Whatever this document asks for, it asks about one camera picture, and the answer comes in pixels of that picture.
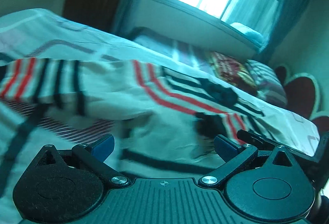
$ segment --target metal screw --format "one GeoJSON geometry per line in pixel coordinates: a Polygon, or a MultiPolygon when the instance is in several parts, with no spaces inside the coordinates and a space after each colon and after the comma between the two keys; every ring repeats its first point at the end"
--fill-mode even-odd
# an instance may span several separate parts
{"type": "Polygon", "coordinates": [[[213,176],[205,176],[201,179],[201,181],[205,184],[215,184],[217,182],[217,178],[213,177],[213,176]]]}
{"type": "Polygon", "coordinates": [[[113,177],[111,181],[115,184],[122,185],[125,184],[128,181],[128,179],[124,176],[117,176],[117,177],[113,177]]]}

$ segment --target blanket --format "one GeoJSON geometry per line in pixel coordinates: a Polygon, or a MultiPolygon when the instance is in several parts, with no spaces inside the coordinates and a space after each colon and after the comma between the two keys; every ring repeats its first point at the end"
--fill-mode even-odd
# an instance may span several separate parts
{"type": "MultiPolygon", "coordinates": [[[[66,115],[61,119],[64,122],[77,116],[81,117],[79,122],[87,119],[91,124],[95,119],[127,121],[124,126],[130,132],[122,137],[116,169],[130,177],[198,179],[214,170],[223,160],[213,151],[195,155],[195,148],[200,146],[195,114],[224,115],[224,121],[235,130],[228,135],[232,139],[238,129],[246,128],[241,116],[265,122],[267,117],[234,92],[209,84],[214,83],[137,60],[99,62],[32,57],[1,66],[0,97],[4,102],[0,106],[4,108],[0,206],[19,217],[11,200],[12,190],[34,155],[44,144],[72,146],[41,126],[45,116],[58,119],[61,112],[66,115]],[[29,114],[22,117],[10,110],[11,102],[30,105],[29,114]]],[[[279,130],[272,136],[291,143],[279,130]]]]}

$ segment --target ribbed surface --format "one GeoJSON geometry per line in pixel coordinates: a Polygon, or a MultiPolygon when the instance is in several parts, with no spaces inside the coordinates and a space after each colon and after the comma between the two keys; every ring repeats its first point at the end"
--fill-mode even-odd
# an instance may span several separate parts
{"type": "MultiPolygon", "coordinates": [[[[29,104],[12,102],[3,98],[0,98],[0,101],[5,103],[12,110],[26,117],[30,116],[34,111],[34,106],[29,104]]],[[[51,117],[44,117],[39,121],[38,126],[49,130],[55,133],[56,136],[72,143],[93,143],[104,135],[110,133],[113,124],[114,122],[111,120],[99,119],[95,121],[92,126],[77,130],[51,117]]]]}
{"type": "Polygon", "coordinates": [[[74,223],[244,224],[251,221],[228,208],[217,191],[199,188],[192,179],[137,179],[129,188],[112,190],[97,210],[74,223]]]}

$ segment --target pillow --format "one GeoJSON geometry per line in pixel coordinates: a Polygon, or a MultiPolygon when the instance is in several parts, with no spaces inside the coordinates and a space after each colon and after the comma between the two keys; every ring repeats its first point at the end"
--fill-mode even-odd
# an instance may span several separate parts
{"type": "Polygon", "coordinates": [[[257,95],[257,86],[243,64],[218,52],[210,52],[209,63],[218,78],[251,95],[257,95]]]}
{"type": "Polygon", "coordinates": [[[251,41],[258,43],[258,44],[263,44],[264,42],[264,37],[261,33],[251,29],[248,26],[245,26],[241,23],[232,23],[230,26],[234,27],[236,30],[240,31],[241,33],[245,34],[248,39],[251,41]]]}
{"type": "Polygon", "coordinates": [[[274,71],[254,60],[247,60],[245,66],[257,85],[257,97],[277,107],[285,108],[286,93],[274,71]]]}

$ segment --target striped bedding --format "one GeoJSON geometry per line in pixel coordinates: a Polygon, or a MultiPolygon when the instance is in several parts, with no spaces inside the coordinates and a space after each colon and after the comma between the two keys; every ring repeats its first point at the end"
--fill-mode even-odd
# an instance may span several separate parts
{"type": "Polygon", "coordinates": [[[0,78],[0,223],[21,221],[12,190],[45,144],[70,149],[111,132],[116,147],[105,163],[114,169],[198,178],[223,160],[200,155],[195,113],[219,115],[233,140],[238,129],[256,130],[249,116],[263,133],[306,154],[319,141],[315,125],[294,113],[44,9],[0,18],[0,78]],[[223,88],[212,93],[214,85],[223,88]],[[221,98],[226,88],[238,96],[233,105],[221,98]]]}
{"type": "Polygon", "coordinates": [[[129,38],[147,49],[214,76],[213,69],[208,62],[207,52],[199,47],[170,39],[148,28],[134,29],[129,38]]]}

